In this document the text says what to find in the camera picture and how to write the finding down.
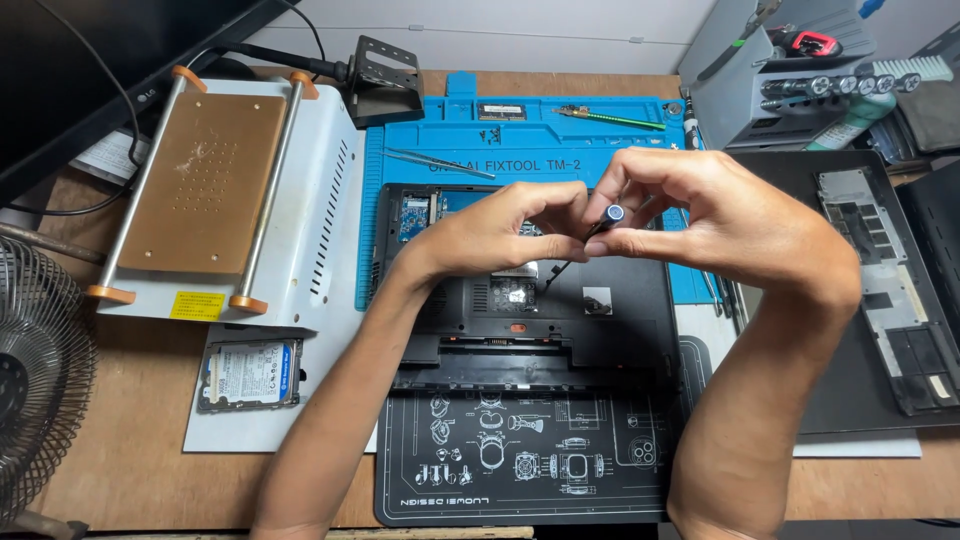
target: black cable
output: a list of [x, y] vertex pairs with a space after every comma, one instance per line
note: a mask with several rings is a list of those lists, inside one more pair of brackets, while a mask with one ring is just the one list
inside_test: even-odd
[[920, 522], [924, 525], [930, 525], [933, 527], [960, 528], [960, 522], [952, 521], [952, 520], [932, 519], [932, 520], [913, 520], [913, 521]]
[[[310, 27], [310, 30], [313, 31], [313, 38], [317, 40], [317, 46], [320, 47], [320, 60], [325, 61], [326, 53], [324, 52], [324, 45], [320, 43], [320, 34], [317, 34], [317, 27], [313, 25], [313, 22], [310, 20], [310, 18], [307, 17], [305, 14], [303, 14], [302, 11], [298, 10], [296, 6], [294, 6], [290, 2], [287, 2], [287, 0], [277, 0], [277, 2], [286, 6], [287, 9], [290, 10], [291, 12], [294, 12], [297, 15], [299, 15], [300, 18], [303, 19], [303, 22], [305, 22], [306, 25]], [[311, 81], [316, 82], [318, 77], [320, 77], [319, 74], [314, 75]]]
[[21, 207], [20, 205], [7, 204], [7, 208], [14, 209], [17, 211], [32, 213], [32, 214], [39, 214], [39, 215], [54, 215], [54, 216], [84, 215], [86, 213], [91, 213], [99, 209], [106, 208], [107, 206], [112, 204], [114, 201], [119, 199], [120, 196], [126, 193], [127, 190], [130, 189], [130, 187], [133, 185], [133, 181], [136, 178], [137, 172], [139, 172], [140, 170], [140, 165], [142, 164], [141, 162], [139, 162], [139, 160], [137, 160], [136, 155], [134, 153], [136, 151], [136, 143], [137, 141], [140, 140], [140, 125], [136, 122], [136, 109], [133, 107], [133, 101], [131, 101], [130, 96], [127, 95], [127, 92], [126, 90], [124, 90], [123, 85], [121, 85], [120, 82], [117, 81], [117, 78], [113, 76], [113, 72], [110, 71], [109, 67], [107, 67], [107, 63], [104, 62], [104, 59], [100, 58], [100, 55], [97, 54], [97, 51], [93, 48], [93, 45], [90, 45], [90, 42], [87, 41], [86, 38], [83, 35], [81, 35], [80, 32], [78, 32], [77, 29], [74, 28], [72, 24], [70, 24], [69, 21], [61, 17], [59, 13], [53, 11], [53, 9], [50, 6], [48, 6], [46, 2], [44, 2], [44, 0], [34, 0], [34, 2], [38, 6], [46, 10], [48, 13], [53, 15], [54, 18], [56, 18], [63, 26], [67, 28], [67, 30], [72, 32], [73, 35], [80, 40], [80, 43], [82, 43], [84, 47], [86, 47], [86, 50], [90, 52], [90, 55], [93, 56], [93, 60], [95, 60], [100, 65], [100, 68], [104, 70], [104, 73], [107, 74], [107, 77], [110, 79], [110, 82], [113, 83], [113, 85], [116, 86], [117, 90], [120, 91], [120, 95], [123, 96], [123, 99], [126, 102], [127, 111], [130, 113], [130, 121], [133, 124], [133, 142], [130, 145], [130, 149], [127, 151], [127, 157], [130, 159], [130, 162], [133, 163], [133, 166], [135, 167], [136, 170], [133, 171], [133, 174], [130, 175], [130, 178], [127, 179], [126, 183], [123, 184], [123, 187], [119, 191], [110, 195], [109, 197], [97, 203], [96, 205], [93, 205], [92, 207], [87, 207], [85, 209], [75, 209], [75, 210], [47, 210], [47, 209], [30, 209], [27, 207]]

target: black laptop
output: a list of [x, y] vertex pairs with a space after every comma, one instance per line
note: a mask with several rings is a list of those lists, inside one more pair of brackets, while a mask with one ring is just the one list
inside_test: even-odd
[[[372, 292], [419, 232], [493, 186], [385, 184], [377, 208]], [[655, 227], [662, 228], [660, 219]], [[540, 234], [524, 223], [520, 234]], [[679, 345], [666, 265], [646, 259], [538, 260], [448, 278], [420, 310], [396, 389], [671, 388]]]

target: wooden desk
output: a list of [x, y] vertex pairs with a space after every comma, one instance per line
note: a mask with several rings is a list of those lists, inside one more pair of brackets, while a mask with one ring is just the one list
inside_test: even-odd
[[[443, 94], [446, 72], [425, 72]], [[481, 95], [677, 97], [675, 76], [563, 73], [477, 74]], [[51, 208], [79, 208], [103, 195], [64, 171]], [[75, 218], [45, 218], [41, 231], [108, 251], [124, 204]], [[99, 269], [60, 263], [82, 285]], [[98, 530], [248, 528], [268, 454], [180, 451], [206, 324], [100, 316], [100, 367], [73, 447], [31, 509]], [[796, 459], [787, 519], [956, 517], [960, 430], [924, 430], [923, 459]], [[333, 523], [381, 527], [373, 517], [372, 455], [365, 455]]]

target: computer monitor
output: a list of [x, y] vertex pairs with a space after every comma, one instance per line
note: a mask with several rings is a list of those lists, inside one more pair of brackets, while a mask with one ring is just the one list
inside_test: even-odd
[[[137, 110], [165, 99], [174, 65], [286, 11], [275, 0], [45, 1], [93, 45]], [[0, 205], [130, 119], [102, 68], [34, 0], [0, 2], [0, 66]]]

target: electric fan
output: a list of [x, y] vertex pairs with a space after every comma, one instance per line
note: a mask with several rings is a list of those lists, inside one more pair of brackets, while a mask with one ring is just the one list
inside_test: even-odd
[[0, 529], [70, 447], [93, 383], [84, 294], [55, 262], [0, 236]]

